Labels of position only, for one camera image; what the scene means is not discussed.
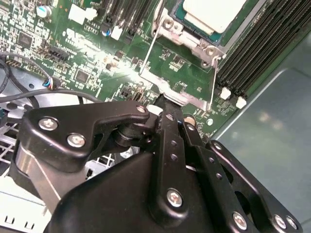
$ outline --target gray metal surface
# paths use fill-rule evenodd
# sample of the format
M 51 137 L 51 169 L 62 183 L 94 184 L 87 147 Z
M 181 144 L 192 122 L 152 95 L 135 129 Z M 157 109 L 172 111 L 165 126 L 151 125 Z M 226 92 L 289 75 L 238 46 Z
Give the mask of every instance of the gray metal surface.
M 311 34 L 213 137 L 295 215 L 306 233 L 311 232 L 310 61 Z
M 66 193 L 86 180 L 84 169 L 74 173 L 58 171 L 36 159 L 21 144 L 17 150 L 16 165 L 19 170 L 29 176 L 51 214 Z

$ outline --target chip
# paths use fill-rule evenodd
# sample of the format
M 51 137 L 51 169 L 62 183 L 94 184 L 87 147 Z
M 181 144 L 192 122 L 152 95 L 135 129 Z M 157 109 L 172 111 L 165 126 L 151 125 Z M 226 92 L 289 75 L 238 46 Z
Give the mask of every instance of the chip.
M 115 56 L 121 59 L 123 57 L 123 53 L 121 51 L 116 51 Z
M 76 80 L 81 83 L 86 83 L 87 79 L 88 79 L 88 74 L 84 73 L 81 70 L 78 70 L 77 75 L 76 75 Z
M 19 33 L 17 43 L 21 45 L 23 48 L 30 49 L 32 41 L 33 39 L 31 36 L 22 32 Z

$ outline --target black bracket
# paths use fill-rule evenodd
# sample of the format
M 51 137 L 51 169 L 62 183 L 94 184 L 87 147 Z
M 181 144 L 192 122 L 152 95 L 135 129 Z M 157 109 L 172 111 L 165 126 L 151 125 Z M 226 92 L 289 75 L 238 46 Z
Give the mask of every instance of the black bracket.
M 39 122 L 44 118 L 55 121 L 58 127 L 52 131 L 42 129 Z M 77 172 L 84 167 L 93 151 L 99 152 L 100 147 L 105 146 L 117 126 L 143 124 L 148 118 L 148 110 L 136 101 L 34 109 L 23 118 L 19 141 L 25 150 L 56 169 Z M 85 144 L 80 148 L 71 146 L 68 143 L 71 134 L 81 135 Z M 96 145 L 97 135 L 101 137 Z

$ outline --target white connector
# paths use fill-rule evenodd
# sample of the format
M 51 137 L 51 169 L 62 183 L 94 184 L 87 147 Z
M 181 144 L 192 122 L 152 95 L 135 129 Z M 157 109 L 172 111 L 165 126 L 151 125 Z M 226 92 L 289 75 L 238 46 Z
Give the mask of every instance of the white connector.
M 239 96 L 235 106 L 239 109 L 242 109 L 246 104 L 247 104 L 246 100 L 243 97 Z
M 222 98 L 223 100 L 226 100 L 230 96 L 231 96 L 231 91 L 228 88 L 223 87 L 222 92 L 220 94 L 220 98 Z
M 119 28 L 118 26 L 115 26 L 111 33 L 111 38 L 114 38 L 115 40 L 119 40 L 122 35 L 123 29 Z

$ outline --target capacitor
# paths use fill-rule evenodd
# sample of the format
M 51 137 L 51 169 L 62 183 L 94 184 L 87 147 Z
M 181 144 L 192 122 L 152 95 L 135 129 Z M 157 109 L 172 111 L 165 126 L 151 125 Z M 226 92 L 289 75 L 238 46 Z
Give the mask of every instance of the capacitor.
M 38 6 L 36 9 L 37 15 L 40 18 L 48 18 L 52 14 L 52 8 L 50 6 Z

